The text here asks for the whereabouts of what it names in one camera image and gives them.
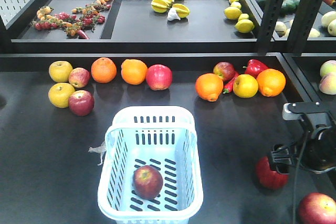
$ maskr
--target yellow apple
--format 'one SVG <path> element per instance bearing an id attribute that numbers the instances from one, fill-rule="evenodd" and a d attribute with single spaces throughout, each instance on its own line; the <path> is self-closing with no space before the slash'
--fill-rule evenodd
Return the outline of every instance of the yellow apple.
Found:
<path id="1" fill-rule="evenodd" d="M 48 92 L 49 101 L 58 108 L 69 107 L 69 97 L 75 92 L 75 88 L 69 84 L 60 82 L 53 85 Z"/>
<path id="2" fill-rule="evenodd" d="M 58 60 L 49 66 L 49 75 L 55 82 L 67 82 L 72 71 L 72 65 L 65 60 Z"/>
<path id="3" fill-rule="evenodd" d="M 258 82 L 249 74 L 240 74 L 233 84 L 233 92 L 240 98 L 254 97 L 258 92 Z"/>

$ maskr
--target apple in basket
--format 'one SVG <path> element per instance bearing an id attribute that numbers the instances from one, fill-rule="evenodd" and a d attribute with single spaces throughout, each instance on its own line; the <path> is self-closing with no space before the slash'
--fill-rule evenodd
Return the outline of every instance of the apple in basket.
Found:
<path id="1" fill-rule="evenodd" d="M 151 200 L 160 193 L 163 178 L 156 168 L 144 165 L 134 171 L 133 186 L 136 195 L 142 199 Z"/>

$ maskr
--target garlic bulb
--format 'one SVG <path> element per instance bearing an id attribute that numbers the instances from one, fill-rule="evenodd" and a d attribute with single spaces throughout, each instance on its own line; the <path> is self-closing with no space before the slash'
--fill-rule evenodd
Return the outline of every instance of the garlic bulb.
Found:
<path id="1" fill-rule="evenodd" d="M 171 9 L 169 10 L 167 19 L 168 19 L 169 21 L 173 21 L 174 19 L 181 20 L 181 18 L 180 18 L 180 17 L 178 16 L 178 14 L 177 14 L 175 8 L 171 8 Z"/>

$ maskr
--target red apple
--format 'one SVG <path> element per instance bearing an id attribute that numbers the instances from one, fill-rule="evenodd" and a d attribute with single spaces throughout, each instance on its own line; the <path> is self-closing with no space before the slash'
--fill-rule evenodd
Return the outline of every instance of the red apple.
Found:
<path id="1" fill-rule="evenodd" d="M 172 81 L 173 73 L 164 65 L 152 65 L 146 72 L 146 82 L 152 90 L 165 90 L 169 88 Z"/>
<path id="2" fill-rule="evenodd" d="M 95 105 L 93 95 L 86 90 L 75 91 L 69 97 L 69 109 L 75 115 L 84 116 L 90 114 Z"/>
<path id="3" fill-rule="evenodd" d="M 75 68 L 69 75 L 69 83 L 75 88 L 85 87 L 90 80 L 90 72 L 85 68 Z"/>
<path id="4" fill-rule="evenodd" d="M 221 61 L 215 65 L 213 73 L 218 75 L 223 81 L 229 81 L 235 75 L 235 68 L 230 62 Z"/>
<path id="5" fill-rule="evenodd" d="M 288 181 L 288 174 L 280 174 L 271 170 L 268 157 L 262 157 L 256 165 L 256 174 L 259 182 L 266 188 L 276 190 L 283 187 Z"/>
<path id="6" fill-rule="evenodd" d="M 299 204 L 303 224 L 336 224 L 336 202 L 328 195 L 310 193 Z"/>
<path id="7" fill-rule="evenodd" d="M 156 168 L 144 165 L 134 171 L 133 185 L 135 193 L 140 198 L 151 200 L 160 193 L 163 178 Z"/>

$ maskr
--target orange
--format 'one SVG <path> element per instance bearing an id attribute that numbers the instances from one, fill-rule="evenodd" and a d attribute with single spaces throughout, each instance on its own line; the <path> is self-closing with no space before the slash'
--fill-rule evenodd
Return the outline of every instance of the orange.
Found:
<path id="1" fill-rule="evenodd" d="M 286 78 L 279 70 L 269 68 L 257 76 L 259 92 L 266 97 L 275 97 L 280 94 L 286 85 Z"/>
<path id="2" fill-rule="evenodd" d="M 195 84 L 195 89 L 199 97 L 209 102 L 217 101 L 223 88 L 223 81 L 214 73 L 205 73 L 199 76 Z"/>
<path id="3" fill-rule="evenodd" d="M 139 85 L 146 77 L 147 66 L 141 60 L 126 59 L 121 64 L 121 77 L 128 84 Z"/>
<path id="4" fill-rule="evenodd" d="M 117 75 L 117 67 L 111 59 L 101 57 L 92 64 L 91 75 L 96 82 L 108 83 Z"/>

